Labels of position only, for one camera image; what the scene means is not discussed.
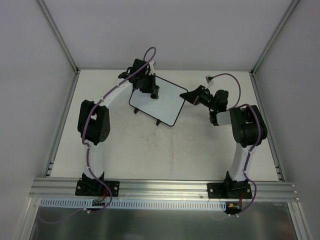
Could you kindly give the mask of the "black felt whiteboard eraser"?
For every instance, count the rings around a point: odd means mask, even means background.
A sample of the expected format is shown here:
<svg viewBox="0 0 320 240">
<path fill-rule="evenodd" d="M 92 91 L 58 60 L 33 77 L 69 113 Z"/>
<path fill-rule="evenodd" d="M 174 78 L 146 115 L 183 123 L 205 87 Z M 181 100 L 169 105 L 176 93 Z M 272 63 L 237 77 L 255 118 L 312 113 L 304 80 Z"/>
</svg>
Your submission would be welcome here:
<svg viewBox="0 0 320 240">
<path fill-rule="evenodd" d="M 152 93 L 151 95 L 150 95 L 150 97 L 152 98 L 152 99 L 158 99 L 159 98 L 159 95 L 157 94 L 157 93 Z"/>
</svg>

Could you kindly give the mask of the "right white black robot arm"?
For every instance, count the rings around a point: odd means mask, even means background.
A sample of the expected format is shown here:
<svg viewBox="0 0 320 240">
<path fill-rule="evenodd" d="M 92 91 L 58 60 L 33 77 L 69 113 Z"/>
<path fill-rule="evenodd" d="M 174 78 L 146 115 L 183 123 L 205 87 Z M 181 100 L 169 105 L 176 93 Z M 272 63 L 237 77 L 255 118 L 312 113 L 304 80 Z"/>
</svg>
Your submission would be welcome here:
<svg viewBox="0 0 320 240">
<path fill-rule="evenodd" d="M 218 90 L 211 94 L 203 85 L 182 93 L 180 97 L 197 106 L 209 109 L 209 120 L 214 126 L 230 125 L 236 142 L 230 169 L 221 183 L 207 184 L 210 199 L 252 199 L 252 189 L 248 180 L 249 167 L 256 148 L 268 136 L 266 124 L 256 105 L 243 104 L 227 109 L 229 92 Z"/>
</svg>

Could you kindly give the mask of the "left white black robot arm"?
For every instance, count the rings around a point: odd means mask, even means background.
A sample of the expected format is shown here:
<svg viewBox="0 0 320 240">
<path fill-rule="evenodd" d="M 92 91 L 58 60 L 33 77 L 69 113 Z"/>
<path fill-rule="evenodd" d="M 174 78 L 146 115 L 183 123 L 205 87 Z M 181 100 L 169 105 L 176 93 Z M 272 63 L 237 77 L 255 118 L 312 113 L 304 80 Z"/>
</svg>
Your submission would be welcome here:
<svg viewBox="0 0 320 240">
<path fill-rule="evenodd" d="M 110 134 L 110 108 L 117 100 L 139 90 L 158 99 L 160 87 L 156 85 L 154 60 L 135 59 L 133 65 L 122 72 L 119 81 L 97 101 L 84 100 L 80 105 L 77 130 L 86 150 L 86 167 L 81 180 L 93 195 L 104 191 L 102 151 L 99 150 Z"/>
</svg>

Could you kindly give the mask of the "white whiteboard black frame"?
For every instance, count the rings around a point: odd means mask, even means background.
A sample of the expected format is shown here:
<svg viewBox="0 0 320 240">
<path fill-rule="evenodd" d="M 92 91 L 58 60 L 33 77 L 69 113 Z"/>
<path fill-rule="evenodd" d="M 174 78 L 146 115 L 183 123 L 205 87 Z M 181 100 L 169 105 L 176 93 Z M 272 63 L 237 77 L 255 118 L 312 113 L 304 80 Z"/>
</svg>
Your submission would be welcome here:
<svg viewBox="0 0 320 240">
<path fill-rule="evenodd" d="M 187 93 L 188 90 L 159 76 L 155 77 L 155 84 L 159 86 L 157 99 L 152 99 L 149 93 L 135 90 L 128 103 L 131 107 L 156 119 L 157 125 L 163 123 L 172 127 L 185 103 L 180 95 Z"/>
</svg>

